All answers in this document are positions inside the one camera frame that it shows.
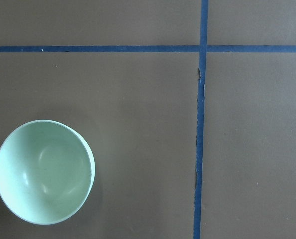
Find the green bowl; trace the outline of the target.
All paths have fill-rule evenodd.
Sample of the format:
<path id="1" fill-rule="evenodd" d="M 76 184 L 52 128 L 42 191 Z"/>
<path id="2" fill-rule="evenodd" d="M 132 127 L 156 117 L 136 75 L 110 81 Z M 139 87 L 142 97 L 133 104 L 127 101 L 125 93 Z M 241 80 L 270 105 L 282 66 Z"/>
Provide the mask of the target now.
<path id="1" fill-rule="evenodd" d="M 0 196 L 19 218 L 56 224 L 83 206 L 95 171 L 94 155 L 79 133 L 56 121 L 31 121 L 0 148 Z"/>

